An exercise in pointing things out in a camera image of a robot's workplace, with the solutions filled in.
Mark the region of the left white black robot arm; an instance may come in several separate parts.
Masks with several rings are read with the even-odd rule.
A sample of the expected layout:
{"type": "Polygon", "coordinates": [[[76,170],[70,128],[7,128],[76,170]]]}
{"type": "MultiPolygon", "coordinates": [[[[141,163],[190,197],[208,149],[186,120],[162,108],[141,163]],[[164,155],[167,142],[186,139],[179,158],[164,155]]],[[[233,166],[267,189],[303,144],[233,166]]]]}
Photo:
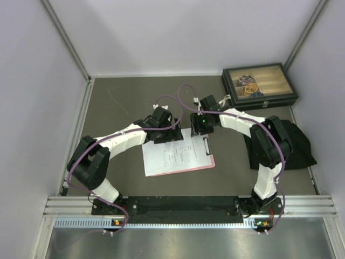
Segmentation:
{"type": "Polygon", "coordinates": [[[161,144],[181,140],[182,136],[176,136],[181,134],[180,120],[181,117],[174,118],[170,111],[159,106],[153,114],[125,129],[104,137],[83,137],[66,166],[67,184],[75,188],[71,178],[77,179],[80,189],[93,194],[109,213],[122,211],[126,214],[120,192],[106,178],[110,160],[132,147],[151,141],[161,144]]]}

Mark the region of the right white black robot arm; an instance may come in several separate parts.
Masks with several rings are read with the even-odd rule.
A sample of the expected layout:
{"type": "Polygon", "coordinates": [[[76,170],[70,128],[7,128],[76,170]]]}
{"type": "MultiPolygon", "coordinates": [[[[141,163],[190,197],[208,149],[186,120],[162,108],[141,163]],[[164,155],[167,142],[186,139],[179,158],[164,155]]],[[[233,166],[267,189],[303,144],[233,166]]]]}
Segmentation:
{"type": "Polygon", "coordinates": [[[193,98],[198,108],[190,115],[192,136],[212,133],[215,126],[235,130],[251,140],[258,162],[257,181],[250,197],[250,211],[265,213],[277,197],[277,185],[293,151],[292,142],[277,116],[255,117],[235,108],[221,106],[213,95],[193,98]]]}

